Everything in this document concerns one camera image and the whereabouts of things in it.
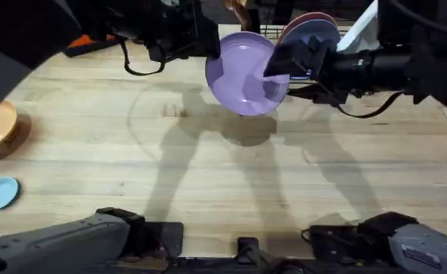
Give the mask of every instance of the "wire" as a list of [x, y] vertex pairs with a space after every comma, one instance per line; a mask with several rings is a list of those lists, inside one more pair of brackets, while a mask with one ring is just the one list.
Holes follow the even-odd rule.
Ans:
[[404, 92], [400, 91], [400, 92], [396, 92], [394, 94], [392, 94], [386, 101], [385, 103], [379, 107], [377, 110], [371, 112], [371, 113], [367, 113], [367, 114], [363, 114], [363, 115], [355, 115], [355, 114], [350, 114], [348, 112], [346, 112], [340, 105], [336, 105], [336, 106], [332, 106], [335, 107], [336, 109], [338, 109], [341, 113], [350, 116], [350, 117], [354, 117], [354, 118], [360, 118], [360, 119], [368, 119], [374, 116], [377, 116], [383, 112], [385, 112], [391, 105], [392, 103], [394, 103], [394, 101], [396, 101], [396, 99], [398, 97], [400, 97], [402, 94], [404, 94]]
[[444, 24], [438, 24], [434, 21], [431, 21], [428, 18], [425, 18], [418, 13], [411, 11], [408, 7], [401, 4], [398, 0], [389, 0], [390, 3], [396, 7], [400, 12], [402, 12], [404, 15], [408, 16], [410, 19], [416, 21], [419, 24], [422, 24], [423, 26], [429, 27], [431, 29], [447, 33], [447, 26]]
[[162, 47], [160, 45], [158, 45], [158, 47], [161, 50], [162, 60], [161, 60], [161, 64], [159, 66], [159, 69], [156, 70], [156, 71], [153, 71], [153, 72], [146, 72], [146, 73], [144, 73], [144, 72], [136, 72], [136, 71], [134, 71], [134, 70], [132, 70], [130, 68], [129, 51], [126, 48], [125, 38], [117, 36], [117, 39], [120, 42], [120, 46], [122, 47], [122, 51], [123, 51], [123, 58], [125, 59], [124, 68], [131, 75], [147, 76], [147, 75], [152, 75], [152, 74], [156, 74], [156, 73], [162, 72], [164, 70], [166, 60], [165, 60], [164, 50], [162, 49]]

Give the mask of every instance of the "pink plate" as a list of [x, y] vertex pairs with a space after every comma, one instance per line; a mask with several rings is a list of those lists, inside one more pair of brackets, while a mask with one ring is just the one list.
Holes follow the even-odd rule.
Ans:
[[337, 22], [329, 15], [325, 14], [323, 12], [308, 12], [306, 14], [300, 15], [296, 17], [293, 21], [291, 21], [289, 24], [287, 24], [286, 27], [284, 27], [283, 31], [279, 35], [279, 39], [277, 40], [277, 43], [281, 43], [281, 40], [283, 37], [286, 36], [286, 34], [291, 31], [293, 28], [299, 26], [302, 22], [310, 21], [310, 20], [326, 20], [330, 23], [332, 23], [336, 28], [338, 28]]

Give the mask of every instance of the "wooden table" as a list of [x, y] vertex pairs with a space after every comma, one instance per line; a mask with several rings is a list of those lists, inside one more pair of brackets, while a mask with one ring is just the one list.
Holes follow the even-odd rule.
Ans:
[[[134, 69], [157, 67], [143, 46], [129, 52]], [[266, 116], [241, 117], [211, 95], [204, 67], [177, 60], [137, 78], [113, 47], [37, 69], [8, 98], [32, 129], [0, 161], [0, 176], [22, 185], [0, 211], [0, 235], [107, 206], [183, 222], [187, 256], [229, 256], [237, 237], [252, 235], [276, 255], [305, 256], [299, 231], [310, 224], [391, 210], [447, 234], [447, 119], [437, 102], [402, 97], [362, 120], [289, 97]], [[350, 98], [346, 109], [384, 99]]]

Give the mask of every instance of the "purple plate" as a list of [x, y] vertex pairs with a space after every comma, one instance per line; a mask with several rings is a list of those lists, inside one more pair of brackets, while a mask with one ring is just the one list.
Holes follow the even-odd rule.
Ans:
[[206, 60], [206, 81], [216, 100], [229, 110], [256, 116], [275, 109], [287, 94], [289, 75], [264, 77], [274, 44], [242, 31], [224, 37], [222, 54]]

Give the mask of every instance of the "wooden tabletop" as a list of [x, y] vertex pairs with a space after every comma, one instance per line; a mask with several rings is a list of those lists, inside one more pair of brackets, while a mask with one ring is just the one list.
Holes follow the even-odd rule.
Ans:
[[[143, 46], [128, 47], [133, 69], [157, 68]], [[288, 97], [266, 116], [241, 117], [218, 104], [204, 68], [205, 59], [176, 60], [137, 78], [117, 46], [38, 68], [8, 98], [31, 130], [0, 160], [0, 176], [22, 185], [0, 211], [0, 235], [107, 206], [184, 223], [187, 256], [229, 256], [240, 236], [276, 255], [309, 255], [301, 229], [386, 211], [447, 234], [447, 119], [437, 102], [402, 97], [354, 119]], [[345, 108], [365, 113], [384, 100], [350, 98]]]

